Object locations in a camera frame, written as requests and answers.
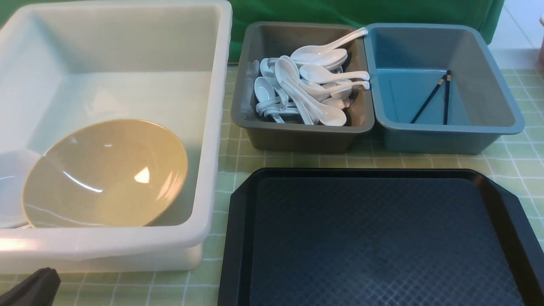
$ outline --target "bowl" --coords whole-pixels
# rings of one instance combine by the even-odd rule
[[[35,228],[142,227],[177,197],[187,153],[166,128],[120,119],[85,127],[38,160],[22,205]]]

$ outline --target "chopsticks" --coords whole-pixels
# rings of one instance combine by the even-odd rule
[[[419,118],[421,113],[423,113],[423,111],[425,110],[425,108],[427,107],[429,102],[431,102],[432,98],[436,95],[436,93],[438,92],[438,90],[440,89],[442,84],[445,82],[446,83],[446,98],[444,100],[444,120],[443,120],[443,122],[444,122],[445,125],[448,124],[449,86],[450,86],[451,80],[452,80],[452,71],[448,70],[448,71],[446,71],[446,74],[443,75],[442,78],[438,81],[438,84],[435,86],[435,89],[432,90],[431,94],[429,95],[429,97],[427,97],[427,100],[425,100],[425,103],[423,103],[423,105],[421,106],[421,108],[417,112],[416,116],[412,119],[412,121],[410,123],[413,124],[413,123],[415,123],[417,121],[417,119]]]
[[[446,72],[446,98],[444,101],[444,125],[448,124],[448,109],[449,109],[449,84],[452,80],[452,71]]]

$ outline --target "green backdrop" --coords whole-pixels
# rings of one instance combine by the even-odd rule
[[[48,0],[0,0],[0,24],[29,3]],[[230,60],[240,57],[246,27],[257,21],[345,23],[423,22],[466,25],[489,44],[504,0],[230,0],[233,9]]]

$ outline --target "gray plastic tray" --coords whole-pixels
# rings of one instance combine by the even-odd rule
[[[290,55],[305,45],[325,45],[355,28],[312,23],[259,22],[245,33],[232,100],[232,122],[246,129],[251,144],[260,150],[311,153],[344,153],[354,138],[374,126],[374,106],[370,90],[354,93],[354,103],[346,110],[345,126],[304,125],[301,121],[278,124],[255,112],[253,83],[263,58]],[[345,71],[368,70],[362,39],[344,46],[350,54]]]

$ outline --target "black object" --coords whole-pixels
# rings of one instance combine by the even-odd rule
[[[231,196],[220,306],[544,305],[517,197],[463,169],[261,169]]]
[[[0,296],[0,306],[52,306],[60,286],[55,269],[43,268]]]
[[[431,102],[432,98],[436,95],[436,92],[440,89],[440,87],[442,86],[442,84],[444,83],[445,80],[446,80],[446,75],[443,75],[442,78],[438,81],[438,84],[435,86],[435,89],[432,90],[431,94],[429,95],[429,97],[427,97],[427,100],[425,100],[425,103],[423,103],[423,105],[421,106],[421,108],[417,112],[416,116],[413,117],[412,122],[410,122],[410,123],[415,123],[416,122],[417,118],[419,118],[421,113],[423,113],[423,111],[425,110],[425,108],[427,107],[429,102]]]
[[[452,80],[452,71],[448,70],[445,75],[442,76],[442,78],[438,81],[438,84],[435,86],[435,89],[432,90],[429,97],[427,97],[427,100],[425,100],[425,103],[421,106],[417,114],[413,117],[412,121],[410,123],[415,123],[419,116],[423,113],[429,102],[431,102],[432,98],[436,95],[442,84],[444,82],[446,83],[446,98],[444,99],[444,125],[448,124],[448,109],[449,109],[449,85]]]
[[[448,124],[448,111],[449,111],[449,85],[452,81],[452,71],[446,72],[446,97],[444,98],[444,125]]]

